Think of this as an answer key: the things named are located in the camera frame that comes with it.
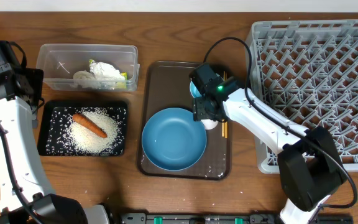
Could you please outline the wooden chopstick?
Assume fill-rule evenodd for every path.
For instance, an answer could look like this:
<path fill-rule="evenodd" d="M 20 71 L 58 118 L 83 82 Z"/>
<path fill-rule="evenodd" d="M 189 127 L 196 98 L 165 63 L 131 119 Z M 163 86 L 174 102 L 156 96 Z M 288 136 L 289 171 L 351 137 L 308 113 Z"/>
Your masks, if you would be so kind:
<path fill-rule="evenodd" d="M 226 72 L 223 73 L 223 79 L 224 79 L 224 80 L 227 79 L 227 73 L 226 73 Z M 225 123 L 223 124 L 223 137 L 224 137 L 225 139 L 227 139 L 227 133 L 228 133 L 228 131 L 227 131 L 227 122 L 225 122 Z"/>
<path fill-rule="evenodd" d="M 226 80 L 226 78 L 227 78 L 226 72 L 223 71 L 223 80 Z M 222 124 L 222 137 L 227 139 L 227 122 L 224 122 Z"/>

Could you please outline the pink white cup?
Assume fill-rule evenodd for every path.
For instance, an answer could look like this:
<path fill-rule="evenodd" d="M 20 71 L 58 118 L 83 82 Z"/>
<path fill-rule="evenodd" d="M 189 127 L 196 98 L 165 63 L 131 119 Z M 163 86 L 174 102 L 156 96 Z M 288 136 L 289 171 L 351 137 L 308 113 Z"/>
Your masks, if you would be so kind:
<path fill-rule="evenodd" d="M 218 125 L 218 121 L 213 121 L 211 119 L 202 119 L 201 120 L 205 130 L 214 129 Z"/>

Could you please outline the orange carrot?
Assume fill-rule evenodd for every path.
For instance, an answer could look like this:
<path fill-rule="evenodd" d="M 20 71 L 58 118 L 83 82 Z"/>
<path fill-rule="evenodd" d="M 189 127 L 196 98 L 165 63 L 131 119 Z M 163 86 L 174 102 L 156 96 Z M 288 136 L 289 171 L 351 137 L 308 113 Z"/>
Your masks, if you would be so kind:
<path fill-rule="evenodd" d="M 74 114 L 73 120 L 101 138 L 107 138 L 108 136 L 98 125 L 82 114 Z"/>

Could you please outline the dark blue plate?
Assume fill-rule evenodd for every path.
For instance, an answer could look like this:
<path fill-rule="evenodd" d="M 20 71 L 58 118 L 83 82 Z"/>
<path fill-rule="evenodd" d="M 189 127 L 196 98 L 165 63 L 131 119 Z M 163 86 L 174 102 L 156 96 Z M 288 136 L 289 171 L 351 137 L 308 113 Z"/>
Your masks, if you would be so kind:
<path fill-rule="evenodd" d="M 166 108 L 155 113 L 142 131 L 142 149 L 155 166 L 168 171 L 185 170 L 203 156 L 208 138 L 203 124 L 190 111 Z"/>

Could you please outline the white tissue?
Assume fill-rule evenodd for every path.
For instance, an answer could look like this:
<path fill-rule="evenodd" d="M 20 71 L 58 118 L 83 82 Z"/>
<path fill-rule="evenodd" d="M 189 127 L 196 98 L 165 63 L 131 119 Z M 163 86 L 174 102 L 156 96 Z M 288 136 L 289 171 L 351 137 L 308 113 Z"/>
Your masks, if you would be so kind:
<path fill-rule="evenodd" d="M 89 60 L 89 70 L 98 80 L 125 80 L 126 77 L 113 65 Z"/>

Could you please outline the yellow snack wrapper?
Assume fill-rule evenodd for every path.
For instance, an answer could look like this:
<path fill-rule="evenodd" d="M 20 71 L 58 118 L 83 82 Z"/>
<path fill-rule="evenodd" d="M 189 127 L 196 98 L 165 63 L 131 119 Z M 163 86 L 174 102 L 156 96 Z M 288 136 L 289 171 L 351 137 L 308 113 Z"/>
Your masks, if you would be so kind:
<path fill-rule="evenodd" d="M 113 65 L 96 62 L 93 59 L 89 60 L 89 70 L 94 75 L 96 80 L 99 80 L 101 88 L 120 88 L 126 84 L 127 75 L 121 73 Z"/>

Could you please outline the light blue bowl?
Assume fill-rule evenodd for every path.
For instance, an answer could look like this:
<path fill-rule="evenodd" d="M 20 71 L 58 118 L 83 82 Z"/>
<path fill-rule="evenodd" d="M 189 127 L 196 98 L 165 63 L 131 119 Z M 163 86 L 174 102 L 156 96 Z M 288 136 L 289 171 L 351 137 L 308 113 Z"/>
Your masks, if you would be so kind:
<path fill-rule="evenodd" d="M 190 93 L 193 98 L 202 97 L 202 94 L 198 91 L 197 87 L 192 81 L 190 82 Z"/>

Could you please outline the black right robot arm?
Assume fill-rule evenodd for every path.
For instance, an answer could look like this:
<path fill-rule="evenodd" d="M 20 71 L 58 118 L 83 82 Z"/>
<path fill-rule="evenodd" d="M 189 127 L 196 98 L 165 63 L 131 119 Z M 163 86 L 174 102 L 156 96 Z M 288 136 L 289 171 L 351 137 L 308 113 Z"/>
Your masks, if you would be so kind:
<path fill-rule="evenodd" d="M 351 179 L 328 130 L 308 129 L 284 118 L 233 77 L 192 77 L 191 83 L 200 93 L 193 100 L 196 121 L 237 122 L 277 155 L 287 196 L 279 214 L 282 223 L 313 222 L 327 199 Z"/>

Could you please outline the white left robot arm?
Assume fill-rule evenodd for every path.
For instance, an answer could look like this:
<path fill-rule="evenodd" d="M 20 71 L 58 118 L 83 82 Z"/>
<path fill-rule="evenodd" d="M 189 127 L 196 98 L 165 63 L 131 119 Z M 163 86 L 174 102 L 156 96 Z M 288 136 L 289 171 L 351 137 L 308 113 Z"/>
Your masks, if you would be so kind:
<path fill-rule="evenodd" d="M 31 101 L 43 72 L 0 65 L 0 223 L 109 223 L 102 205 L 56 195 L 32 131 Z"/>

